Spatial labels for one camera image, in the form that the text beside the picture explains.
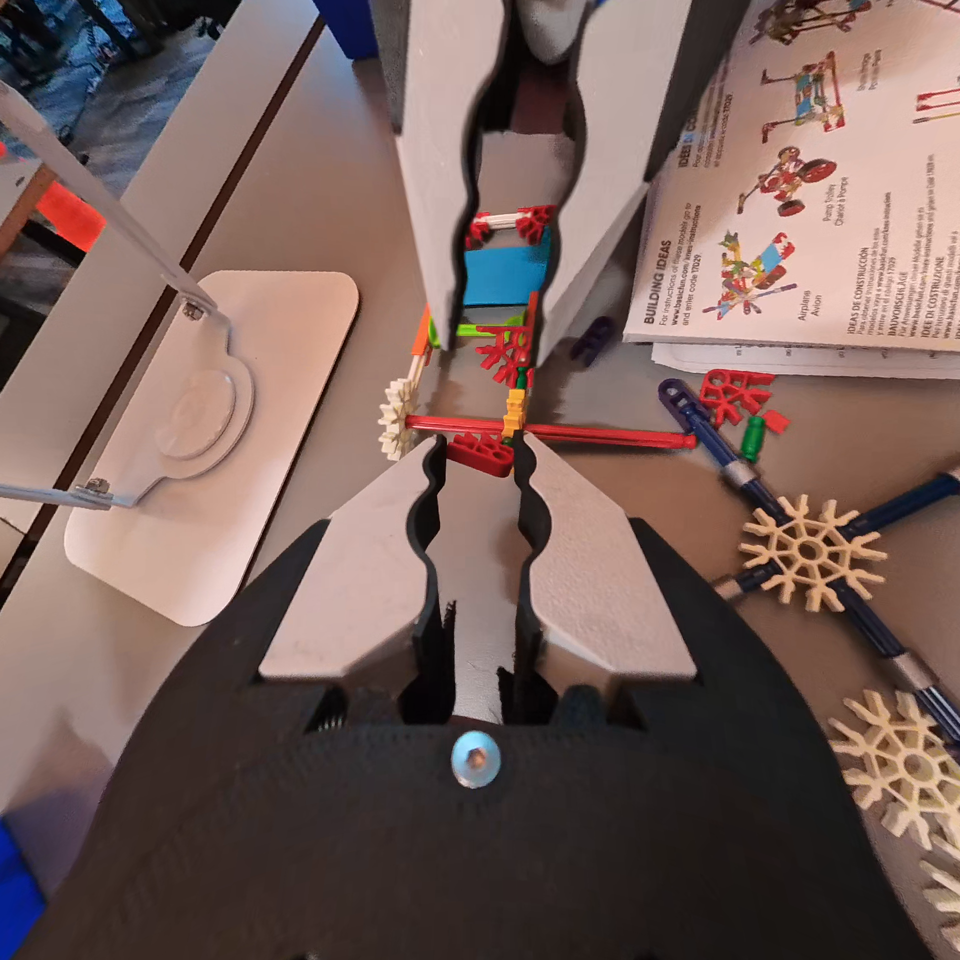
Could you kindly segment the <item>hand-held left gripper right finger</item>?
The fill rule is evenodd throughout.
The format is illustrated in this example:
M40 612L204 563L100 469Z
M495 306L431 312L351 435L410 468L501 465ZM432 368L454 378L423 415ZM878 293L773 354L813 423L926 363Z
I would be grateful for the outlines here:
M632 683L689 682L697 667L627 513L532 434L513 441L520 575L506 724L546 723L578 687L605 705Z

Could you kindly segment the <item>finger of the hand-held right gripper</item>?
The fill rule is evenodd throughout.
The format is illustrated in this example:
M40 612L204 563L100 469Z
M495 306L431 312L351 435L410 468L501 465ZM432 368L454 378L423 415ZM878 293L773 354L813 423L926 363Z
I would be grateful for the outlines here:
M427 305L444 350L466 285L465 235L477 208L471 141L506 40L499 1L399 4L395 145Z
M558 210L556 262L539 300L537 362L566 335L645 196L645 170L690 7L690 1L613 1L584 10L574 73L582 155Z

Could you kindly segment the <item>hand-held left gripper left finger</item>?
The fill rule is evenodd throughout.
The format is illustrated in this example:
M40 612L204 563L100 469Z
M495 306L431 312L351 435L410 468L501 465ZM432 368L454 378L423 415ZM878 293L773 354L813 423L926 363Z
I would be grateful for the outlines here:
M260 663L262 679L382 690L408 724L450 719L455 608L443 613L427 555L446 473L438 435L330 515Z

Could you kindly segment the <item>colourful toy construction model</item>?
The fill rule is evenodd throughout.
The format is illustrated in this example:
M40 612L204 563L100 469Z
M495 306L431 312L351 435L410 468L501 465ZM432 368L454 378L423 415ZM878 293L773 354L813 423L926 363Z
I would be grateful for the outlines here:
M639 450L694 450L695 437L679 432L538 424L528 411L535 380L531 362L533 313L551 252L556 206L520 207L506 214L482 211L464 239L465 308L509 308L506 318L461 319L456 341L479 339L481 367L507 390L500 419L418 415L419 388L433 354L441 350L438 326L425 307L411 347L407 374L392 380L380 406L379 445L390 462L413 449L418 432L450 437L450 458L485 474L504 477L513 466L513 440L520 431L545 442Z

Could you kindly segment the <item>blue storage bin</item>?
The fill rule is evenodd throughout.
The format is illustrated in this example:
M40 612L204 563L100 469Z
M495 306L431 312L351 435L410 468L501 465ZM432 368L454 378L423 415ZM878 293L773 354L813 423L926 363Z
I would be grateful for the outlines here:
M324 26L350 61L378 58L370 1L313 1Z

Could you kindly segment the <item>instruction booklet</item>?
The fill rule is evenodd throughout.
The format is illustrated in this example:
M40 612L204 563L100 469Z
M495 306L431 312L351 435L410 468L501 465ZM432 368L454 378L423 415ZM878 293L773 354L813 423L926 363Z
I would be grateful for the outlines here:
M958 354L958 2L751 2L645 204L623 340Z

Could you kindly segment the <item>blue rod snowflake assembly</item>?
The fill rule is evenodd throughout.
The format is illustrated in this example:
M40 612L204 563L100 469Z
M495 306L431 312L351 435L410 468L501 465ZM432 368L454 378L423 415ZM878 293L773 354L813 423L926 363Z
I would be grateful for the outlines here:
M870 606L868 584L884 578L858 565L887 558L873 547L884 529L956 498L958 465L865 512L841 511L835 500L827 500L813 514L806 495L796 502L774 496L744 456L746 446L739 451L731 446L718 418L685 381L662 380L657 396L681 432L704 447L726 485L752 507L752 520L742 527L751 540L738 547L750 558L738 573L715 582L714 591L728 602L775 591L783 605L802 591L809 613L827 609L846 618L889 669L894 709L875 690L865 690L860 700L846 699L862 729L830 720L841 738L829 746L835 755L857 761L843 768L842 777L860 810L885 802L881 823L889 834L909 835L930 854L951 860L947 868L923 858L919 867L929 881L922 894L952 919L941 926L941 935L958 952L958 703Z

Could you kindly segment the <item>purple toy connector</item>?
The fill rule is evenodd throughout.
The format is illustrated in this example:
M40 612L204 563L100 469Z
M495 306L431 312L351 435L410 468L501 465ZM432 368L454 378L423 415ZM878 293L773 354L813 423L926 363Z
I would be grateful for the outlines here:
M611 317L594 318L570 347L569 359L585 368L592 366L615 332L616 324Z

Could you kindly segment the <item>white metal stand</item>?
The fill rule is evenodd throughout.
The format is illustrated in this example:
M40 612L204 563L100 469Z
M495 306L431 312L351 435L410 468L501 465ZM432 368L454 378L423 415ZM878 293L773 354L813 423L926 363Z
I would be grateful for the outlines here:
M162 617L209 623L238 592L359 306L338 271L195 280L5 82L2 123L149 258L178 309L94 475L2 498L71 508L67 559Z

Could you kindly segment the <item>red toy connector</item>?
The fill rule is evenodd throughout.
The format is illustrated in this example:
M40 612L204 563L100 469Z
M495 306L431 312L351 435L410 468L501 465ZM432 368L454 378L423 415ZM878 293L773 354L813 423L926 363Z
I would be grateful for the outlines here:
M775 379L772 373L714 368L702 379L700 402L715 427L736 426L744 417L762 414Z

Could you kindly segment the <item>orange object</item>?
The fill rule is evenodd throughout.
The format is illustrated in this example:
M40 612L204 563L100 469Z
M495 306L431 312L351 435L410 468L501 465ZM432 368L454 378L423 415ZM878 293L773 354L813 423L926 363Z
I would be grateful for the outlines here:
M52 182L35 206L54 232L85 254L96 243L106 219L59 182Z

